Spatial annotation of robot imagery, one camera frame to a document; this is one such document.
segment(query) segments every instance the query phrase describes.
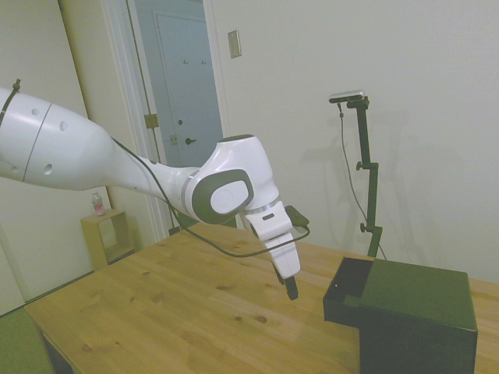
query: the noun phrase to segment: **wooden tabletop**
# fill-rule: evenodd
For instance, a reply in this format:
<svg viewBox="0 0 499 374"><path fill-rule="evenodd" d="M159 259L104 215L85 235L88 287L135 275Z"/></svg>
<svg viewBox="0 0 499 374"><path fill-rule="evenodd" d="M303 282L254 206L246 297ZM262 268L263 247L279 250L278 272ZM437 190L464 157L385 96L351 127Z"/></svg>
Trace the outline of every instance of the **wooden tabletop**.
<svg viewBox="0 0 499 374"><path fill-rule="evenodd" d="M233 252L247 231L198 224ZM322 298L342 257L298 243L290 301L267 255L235 259L182 231L26 307L81 373L359 373L357 329L324 322ZM476 374L499 373L499 285L471 280Z"/></svg>

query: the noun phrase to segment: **black cube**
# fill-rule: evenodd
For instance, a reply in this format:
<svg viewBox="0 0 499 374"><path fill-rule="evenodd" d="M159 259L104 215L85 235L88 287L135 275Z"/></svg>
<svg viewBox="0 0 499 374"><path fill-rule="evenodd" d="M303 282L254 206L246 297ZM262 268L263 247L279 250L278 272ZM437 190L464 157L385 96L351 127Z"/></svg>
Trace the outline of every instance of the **black cube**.
<svg viewBox="0 0 499 374"><path fill-rule="evenodd" d="M354 287L344 285L346 273L354 274ZM359 279L366 280L361 295ZM359 328L362 374L474 372L478 330L466 273L344 259L324 297L324 316Z"/></svg>

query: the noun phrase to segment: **floor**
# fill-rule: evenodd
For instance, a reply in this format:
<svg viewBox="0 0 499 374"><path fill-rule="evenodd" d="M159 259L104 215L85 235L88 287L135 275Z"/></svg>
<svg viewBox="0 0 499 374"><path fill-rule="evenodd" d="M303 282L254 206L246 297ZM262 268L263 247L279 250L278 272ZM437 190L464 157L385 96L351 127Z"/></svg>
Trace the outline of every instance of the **floor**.
<svg viewBox="0 0 499 374"><path fill-rule="evenodd" d="M38 328L24 310L0 317L0 374L54 374Z"/></svg>

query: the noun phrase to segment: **light switch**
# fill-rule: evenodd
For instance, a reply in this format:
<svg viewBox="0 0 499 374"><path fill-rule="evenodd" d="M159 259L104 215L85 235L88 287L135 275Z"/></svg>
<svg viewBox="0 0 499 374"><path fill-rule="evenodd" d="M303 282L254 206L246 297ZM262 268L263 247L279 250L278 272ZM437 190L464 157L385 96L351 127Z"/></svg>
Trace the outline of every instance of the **light switch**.
<svg viewBox="0 0 499 374"><path fill-rule="evenodd" d="M231 58L236 58L241 55L241 44L239 43L238 30L228 33L228 47L231 50Z"/></svg>

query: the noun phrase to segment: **bottle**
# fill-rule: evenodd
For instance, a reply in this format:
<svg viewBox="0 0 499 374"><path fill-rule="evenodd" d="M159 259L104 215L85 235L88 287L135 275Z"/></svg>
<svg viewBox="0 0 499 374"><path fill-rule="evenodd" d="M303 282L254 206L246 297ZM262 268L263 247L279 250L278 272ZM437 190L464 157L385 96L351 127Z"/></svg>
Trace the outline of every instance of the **bottle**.
<svg viewBox="0 0 499 374"><path fill-rule="evenodd" d="M94 205L95 213L98 216L104 216L104 205L102 205L101 195L97 191L92 196L92 204Z"/></svg>

